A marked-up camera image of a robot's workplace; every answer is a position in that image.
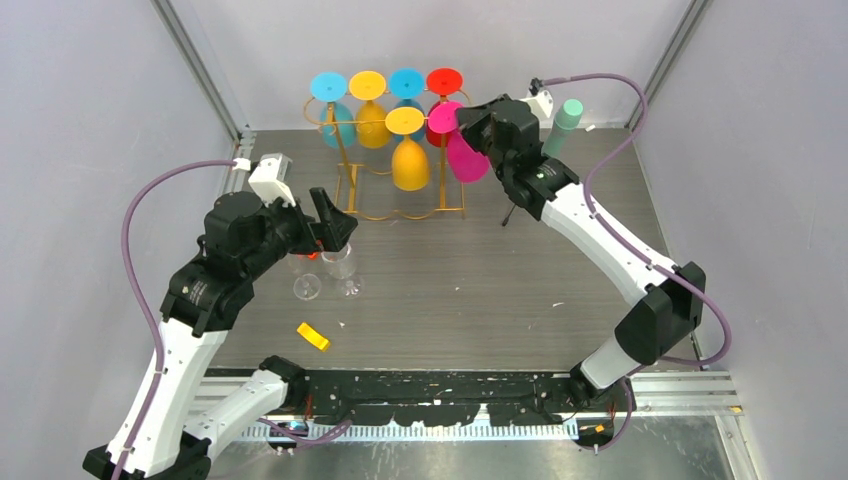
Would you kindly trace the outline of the yellow wine glass front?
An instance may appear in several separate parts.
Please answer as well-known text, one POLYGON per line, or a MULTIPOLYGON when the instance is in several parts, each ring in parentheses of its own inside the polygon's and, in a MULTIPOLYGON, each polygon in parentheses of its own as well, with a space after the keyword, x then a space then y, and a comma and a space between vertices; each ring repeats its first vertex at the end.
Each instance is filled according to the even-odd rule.
POLYGON ((412 138, 424 123, 425 115, 414 107, 395 108, 385 118, 389 132, 401 137, 392 154, 391 173, 394 185, 402 191, 421 190, 430 181, 427 154, 412 138))

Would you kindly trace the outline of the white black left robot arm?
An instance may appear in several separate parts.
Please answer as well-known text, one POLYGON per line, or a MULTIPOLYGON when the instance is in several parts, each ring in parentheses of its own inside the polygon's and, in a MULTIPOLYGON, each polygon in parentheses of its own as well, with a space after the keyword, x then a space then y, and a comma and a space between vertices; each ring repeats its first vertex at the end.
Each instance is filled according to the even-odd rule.
POLYGON ((216 200, 204 218, 198 254, 172 275, 163 299, 163 353, 152 358, 124 426, 109 444, 86 454, 85 471, 98 479, 204 479, 256 420, 305 405, 304 369, 272 355, 223 401, 189 415, 212 358, 254 297, 255 281, 290 254, 347 247, 357 219, 323 188, 310 195, 316 217, 283 198, 265 204, 248 191, 216 200))

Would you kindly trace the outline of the clear wine glass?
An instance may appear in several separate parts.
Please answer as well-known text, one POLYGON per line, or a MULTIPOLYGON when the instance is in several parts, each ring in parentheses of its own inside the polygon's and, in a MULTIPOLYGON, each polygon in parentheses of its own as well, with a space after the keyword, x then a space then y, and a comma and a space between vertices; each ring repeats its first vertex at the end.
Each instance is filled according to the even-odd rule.
POLYGON ((362 293, 362 278, 357 272, 357 260, 351 244, 338 252, 322 252, 321 260, 326 272, 335 280, 335 289, 340 297, 353 299, 362 293))
POLYGON ((287 265, 295 275, 292 291, 296 298, 303 301, 316 299, 322 289, 321 279, 313 272, 314 259, 308 255, 290 254, 287 265))

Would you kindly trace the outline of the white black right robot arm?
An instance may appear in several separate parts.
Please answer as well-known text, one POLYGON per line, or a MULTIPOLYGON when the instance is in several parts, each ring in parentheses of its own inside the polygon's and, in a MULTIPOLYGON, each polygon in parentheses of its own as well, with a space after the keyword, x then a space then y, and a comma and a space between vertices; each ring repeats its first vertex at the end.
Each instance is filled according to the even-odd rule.
POLYGON ((528 103, 502 95, 454 116, 459 135, 489 160, 508 198, 577 246, 630 307, 612 336, 569 373, 571 399, 596 410, 619 379, 654 364, 700 325, 706 274, 639 240, 587 193, 576 173, 544 153, 528 103))

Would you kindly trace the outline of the pink wine glass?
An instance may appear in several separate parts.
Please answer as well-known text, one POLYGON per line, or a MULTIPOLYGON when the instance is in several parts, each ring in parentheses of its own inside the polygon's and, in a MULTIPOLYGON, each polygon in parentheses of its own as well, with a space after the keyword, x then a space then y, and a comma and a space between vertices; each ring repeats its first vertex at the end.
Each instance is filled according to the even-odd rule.
POLYGON ((427 114, 426 137, 435 146, 441 146, 445 139, 446 158, 454 176, 461 183, 474 183, 486 175, 490 164, 462 137, 456 116, 460 107, 456 101, 437 102, 427 114))

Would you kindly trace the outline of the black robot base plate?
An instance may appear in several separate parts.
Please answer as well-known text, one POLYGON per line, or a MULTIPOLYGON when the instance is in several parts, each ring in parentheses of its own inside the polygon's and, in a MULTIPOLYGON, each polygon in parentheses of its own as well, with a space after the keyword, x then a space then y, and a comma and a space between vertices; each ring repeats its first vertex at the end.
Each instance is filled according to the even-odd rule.
POLYGON ((216 404, 251 418, 307 415, 321 425, 466 426, 481 412, 494 427, 560 425, 574 413, 602 417, 636 407, 631 384, 594 391, 568 375, 528 371, 299 370, 276 395, 269 382, 238 388, 216 404))

